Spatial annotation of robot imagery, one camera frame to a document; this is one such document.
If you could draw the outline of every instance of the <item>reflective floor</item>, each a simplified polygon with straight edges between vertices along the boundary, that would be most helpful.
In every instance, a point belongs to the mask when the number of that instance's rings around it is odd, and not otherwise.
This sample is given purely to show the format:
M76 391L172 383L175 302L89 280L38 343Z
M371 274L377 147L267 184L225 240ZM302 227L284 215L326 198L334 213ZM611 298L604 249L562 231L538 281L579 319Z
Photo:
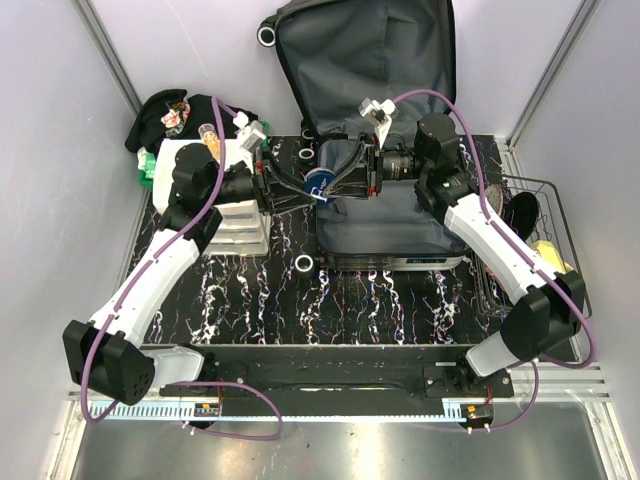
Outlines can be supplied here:
M496 408L495 424L517 414ZM272 425L219 425L264 434ZM278 442L190 436L179 424L87 427L76 480L606 478L580 405L538 404L513 429L469 437L402 424L289 424Z

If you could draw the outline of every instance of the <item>dish rack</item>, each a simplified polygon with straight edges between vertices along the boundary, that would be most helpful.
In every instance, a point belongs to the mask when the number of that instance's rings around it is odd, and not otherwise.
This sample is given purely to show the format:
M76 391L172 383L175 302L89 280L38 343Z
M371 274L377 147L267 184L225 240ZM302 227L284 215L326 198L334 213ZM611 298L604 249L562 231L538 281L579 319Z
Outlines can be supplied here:
M502 175L502 183L496 185L502 190L504 205L522 192L529 192L536 197L540 211L533 233L526 243L531 246L538 240L551 242L558 252L560 262L568 264L580 272L580 261L557 187L545 180L504 174ZM476 267L474 277L479 313L488 317L504 318L511 311L513 305L498 281L490 274L490 270L484 262L477 255L474 255L473 261ZM583 312L586 318L591 317L591 302L586 289Z

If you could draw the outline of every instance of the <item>marble tabletop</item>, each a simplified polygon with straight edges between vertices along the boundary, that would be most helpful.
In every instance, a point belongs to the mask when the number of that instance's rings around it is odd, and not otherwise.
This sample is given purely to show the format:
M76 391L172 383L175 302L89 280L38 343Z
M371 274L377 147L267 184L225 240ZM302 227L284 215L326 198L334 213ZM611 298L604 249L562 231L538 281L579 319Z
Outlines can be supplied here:
M474 137L485 178L501 182L491 136ZM295 169L299 137L273 137L281 166ZM477 312L475 262L450 271L319 270L308 280L293 261L315 253L310 208L273 218L266 257L203 257L178 281L146 334L149 344L467 344L500 325ZM151 199L131 268L144 254L159 216Z

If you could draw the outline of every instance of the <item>open suitcase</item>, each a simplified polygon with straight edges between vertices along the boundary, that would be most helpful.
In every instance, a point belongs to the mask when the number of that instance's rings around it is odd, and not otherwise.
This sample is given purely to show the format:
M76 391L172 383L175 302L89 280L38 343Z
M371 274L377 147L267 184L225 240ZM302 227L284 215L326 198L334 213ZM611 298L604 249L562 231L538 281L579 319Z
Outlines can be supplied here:
M293 0L258 30L275 46L305 123L316 137L319 167L336 171L373 126L358 106L417 88L455 99L451 0ZM385 147L412 146L417 121L443 112L434 98L398 106ZM415 209L414 180L388 181L368 200L316 208L318 248L336 270L446 270L467 245Z

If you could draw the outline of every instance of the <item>white wall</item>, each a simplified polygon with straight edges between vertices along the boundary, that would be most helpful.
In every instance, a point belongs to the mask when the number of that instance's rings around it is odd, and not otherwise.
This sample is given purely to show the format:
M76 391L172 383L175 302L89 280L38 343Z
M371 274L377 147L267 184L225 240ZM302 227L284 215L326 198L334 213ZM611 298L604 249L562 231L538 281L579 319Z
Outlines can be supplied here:
M180 86L255 110L275 133L299 132L276 52L255 36L286 0L93 3L143 101ZM454 0L458 105L474 131L510 133L579 3Z
M71 2L0 10L0 476L33 479L70 386L62 331L113 293L142 189L133 115Z
M602 2L516 150L555 182L594 309L599 361L640 467L640 4Z

